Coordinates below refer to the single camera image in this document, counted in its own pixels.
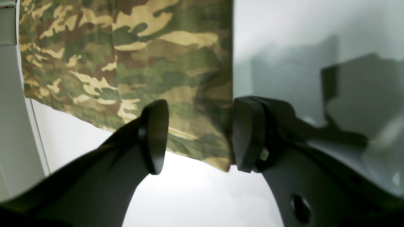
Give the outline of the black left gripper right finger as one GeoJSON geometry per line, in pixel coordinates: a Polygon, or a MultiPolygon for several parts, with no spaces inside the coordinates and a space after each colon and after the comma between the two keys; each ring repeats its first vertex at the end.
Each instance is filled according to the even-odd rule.
{"type": "Polygon", "coordinates": [[[262,174],[285,227],[402,227],[403,197],[372,180],[361,161],[368,139],[328,120],[316,128],[288,102],[235,98],[238,170],[262,174]]]}

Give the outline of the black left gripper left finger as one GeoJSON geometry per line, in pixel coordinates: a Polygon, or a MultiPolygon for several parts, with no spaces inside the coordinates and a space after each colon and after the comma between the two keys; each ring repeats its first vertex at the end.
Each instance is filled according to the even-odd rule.
{"type": "Polygon", "coordinates": [[[169,107],[157,100],[97,149],[1,202],[2,227],[121,227],[137,186],[163,169],[169,107]]]}

